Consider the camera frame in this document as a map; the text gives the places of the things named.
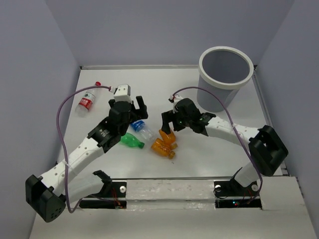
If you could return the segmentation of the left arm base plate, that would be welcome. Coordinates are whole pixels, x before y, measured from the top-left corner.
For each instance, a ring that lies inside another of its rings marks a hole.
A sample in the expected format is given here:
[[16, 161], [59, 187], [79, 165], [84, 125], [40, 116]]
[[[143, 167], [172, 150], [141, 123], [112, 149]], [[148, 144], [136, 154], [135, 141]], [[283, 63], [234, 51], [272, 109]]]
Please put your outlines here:
[[127, 182], [113, 181], [103, 186], [101, 191], [82, 199], [81, 209], [125, 209]]

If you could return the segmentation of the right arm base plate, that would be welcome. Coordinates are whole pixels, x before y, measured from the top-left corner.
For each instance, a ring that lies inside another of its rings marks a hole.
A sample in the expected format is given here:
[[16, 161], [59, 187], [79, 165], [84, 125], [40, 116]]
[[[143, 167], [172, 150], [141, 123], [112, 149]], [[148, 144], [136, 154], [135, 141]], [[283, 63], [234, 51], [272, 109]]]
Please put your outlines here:
[[259, 189], [256, 181], [247, 187], [242, 187], [232, 180], [216, 181], [214, 184], [216, 208], [262, 208], [261, 199], [256, 196]]

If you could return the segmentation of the orange bottle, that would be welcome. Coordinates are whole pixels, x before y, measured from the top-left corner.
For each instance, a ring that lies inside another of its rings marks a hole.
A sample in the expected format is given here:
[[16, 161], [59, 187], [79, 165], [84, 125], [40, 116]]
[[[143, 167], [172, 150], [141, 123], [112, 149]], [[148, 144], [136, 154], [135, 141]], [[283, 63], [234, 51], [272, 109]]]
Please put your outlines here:
[[162, 157], [173, 159], [175, 156], [174, 150], [177, 148], [177, 144], [167, 144], [160, 138], [157, 138], [151, 146], [151, 149]]
[[159, 134], [162, 137], [164, 143], [167, 144], [171, 149], [176, 149], [178, 147], [176, 143], [176, 137], [172, 131], [169, 134], [166, 134], [160, 129]]

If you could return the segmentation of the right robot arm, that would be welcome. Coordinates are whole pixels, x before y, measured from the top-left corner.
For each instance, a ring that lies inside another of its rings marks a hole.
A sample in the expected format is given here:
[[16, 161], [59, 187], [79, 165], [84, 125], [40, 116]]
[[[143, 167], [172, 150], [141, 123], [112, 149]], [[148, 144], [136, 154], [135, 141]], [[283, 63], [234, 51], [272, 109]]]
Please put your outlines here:
[[161, 130], [169, 134], [185, 128], [207, 137], [215, 137], [243, 147], [250, 162], [235, 172], [228, 181], [216, 188], [218, 197], [242, 196], [263, 176], [271, 177], [289, 152], [269, 125], [247, 127], [225, 121], [213, 113], [201, 113], [189, 98], [174, 98], [173, 108], [164, 112]]

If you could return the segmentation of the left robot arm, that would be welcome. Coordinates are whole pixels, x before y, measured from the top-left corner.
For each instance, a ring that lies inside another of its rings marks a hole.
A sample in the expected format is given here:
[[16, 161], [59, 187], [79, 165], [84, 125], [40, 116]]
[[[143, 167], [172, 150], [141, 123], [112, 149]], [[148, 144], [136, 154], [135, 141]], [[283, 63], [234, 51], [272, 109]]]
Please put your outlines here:
[[127, 101], [109, 100], [109, 115], [81, 144], [60, 163], [40, 176], [31, 175], [25, 182], [26, 202], [47, 223], [64, 211], [69, 197], [65, 187], [91, 162], [120, 142], [131, 123], [148, 118], [142, 96], [136, 97], [139, 108]]

